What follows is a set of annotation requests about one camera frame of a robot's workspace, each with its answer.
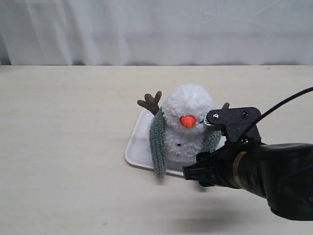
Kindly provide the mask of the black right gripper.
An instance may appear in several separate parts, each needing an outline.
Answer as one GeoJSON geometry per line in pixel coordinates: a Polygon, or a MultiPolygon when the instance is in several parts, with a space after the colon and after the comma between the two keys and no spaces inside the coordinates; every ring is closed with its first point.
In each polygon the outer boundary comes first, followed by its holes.
{"type": "Polygon", "coordinates": [[[204,164],[184,166],[182,168],[184,179],[196,181],[202,187],[240,188],[233,176],[233,163],[240,148],[241,144],[238,142],[226,142],[217,150],[201,151],[196,155],[196,162],[204,161],[204,164]]]}

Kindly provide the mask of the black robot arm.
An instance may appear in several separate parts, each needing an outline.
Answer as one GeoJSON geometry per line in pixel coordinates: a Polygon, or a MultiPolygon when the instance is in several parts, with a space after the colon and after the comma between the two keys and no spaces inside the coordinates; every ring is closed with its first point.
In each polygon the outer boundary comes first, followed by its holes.
{"type": "Polygon", "coordinates": [[[243,189],[264,198],[279,217],[313,219],[312,144],[227,144],[197,154],[196,162],[182,172],[185,180],[203,187],[243,189]]]}

